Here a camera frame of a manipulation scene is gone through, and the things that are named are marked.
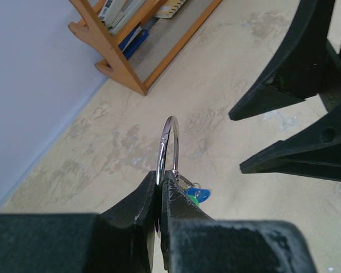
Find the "wall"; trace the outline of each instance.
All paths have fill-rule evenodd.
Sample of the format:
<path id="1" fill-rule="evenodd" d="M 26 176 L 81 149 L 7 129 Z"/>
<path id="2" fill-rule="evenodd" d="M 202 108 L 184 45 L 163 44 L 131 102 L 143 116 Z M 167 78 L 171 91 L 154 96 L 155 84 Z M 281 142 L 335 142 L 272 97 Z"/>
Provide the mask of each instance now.
<path id="1" fill-rule="evenodd" d="M 69 1 L 0 1 L 0 204 L 105 77 Z"/>

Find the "green tag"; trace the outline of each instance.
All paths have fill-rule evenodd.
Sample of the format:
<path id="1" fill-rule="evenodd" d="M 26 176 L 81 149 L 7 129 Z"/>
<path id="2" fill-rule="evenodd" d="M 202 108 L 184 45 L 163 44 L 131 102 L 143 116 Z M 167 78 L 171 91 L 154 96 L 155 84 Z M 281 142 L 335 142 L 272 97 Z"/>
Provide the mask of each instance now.
<path id="1" fill-rule="evenodd" d="M 193 195 L 188 195 L 188 197 L 189 197 L 197 206 L 199 206 L 199 202 L 198 202 L 197 198 L 195 198 Z"/>

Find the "wooden shelf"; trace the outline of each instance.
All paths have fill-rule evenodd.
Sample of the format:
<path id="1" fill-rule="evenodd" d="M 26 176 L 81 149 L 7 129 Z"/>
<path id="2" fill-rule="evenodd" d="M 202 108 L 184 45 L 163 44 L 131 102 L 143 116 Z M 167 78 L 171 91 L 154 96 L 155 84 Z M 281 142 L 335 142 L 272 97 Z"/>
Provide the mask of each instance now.
<path id="1" fill-rule="evenodd" d="M 104 57 L 95 64 L 96 68 L 142 95 L 147 94 L 149 87 L 221 2 L 187 0 L 173 18 L 159 19 L 155 23 L 149 36 L 128 61 L 118 48 L 119 43 L 136 26 L 144 26 L 166 0 L 146 0 L 115 36 L 111 36 L 98 19 L 97 14 L 105 0 L 98 0 L 94 7 L 88 0 L 70 1 L 83 19 L 70 23 L 69 29 Z"/>
<path id="2" fill-rule="evenodd" d="M 157 69 L 163 60 L 170 63 L 187 43 L 204 19 L 202 14 L 213 0 L 187 0 L 171 19 L 159 19 L 149 31 L 149 36 L 129 59 L 135 73 L 146 85 L 151 85 L 160 75 Z"/>
<path id="3" fill-rule="evenodd" d="M 116 33 L 114 36 L 116 43 L 120 44 L 137 25 L 140 24 L 143 26 L 149 21 L 166 1 L 167 0 L 146 0 L 134 16 L 131 17 L 118 33 Z"/>

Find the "screw hole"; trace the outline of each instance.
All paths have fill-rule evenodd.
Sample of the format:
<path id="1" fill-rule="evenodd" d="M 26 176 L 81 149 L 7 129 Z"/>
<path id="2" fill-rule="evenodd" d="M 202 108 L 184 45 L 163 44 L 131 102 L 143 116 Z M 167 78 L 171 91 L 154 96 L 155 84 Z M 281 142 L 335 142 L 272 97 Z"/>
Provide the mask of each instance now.
<path id="1" fill-rule="evenodd" d="M 335 130 L 327 128 L 322 132 L 319 138 L 322 143 L 331 143 L 335 139 Z"/>

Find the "concrete floor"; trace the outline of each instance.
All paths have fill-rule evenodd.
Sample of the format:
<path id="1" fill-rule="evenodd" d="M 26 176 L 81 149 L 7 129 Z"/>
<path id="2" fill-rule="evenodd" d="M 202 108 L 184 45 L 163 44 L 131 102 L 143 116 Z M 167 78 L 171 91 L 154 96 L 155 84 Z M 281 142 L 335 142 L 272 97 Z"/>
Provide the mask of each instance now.
<path id="1" fill-rule="evenodd" d="M 275 53 L 298 2 L 224 0 L 148 96 L 109 80 L 1 212 L 103 212 L 155 169 L 161 130 L 175 115 L 180 171 L 212 189 L 201 204 L 207 214 L 290 221 L 319 272 L 341 272 L 341 183 L 239 171 L 251 155 L 323 116 L 319 98 L 239 122 L 227 116 Z M 330 39 L 338 48 L 341 0 Z M 153 267 L 163 272 L 159 241 Z"/>

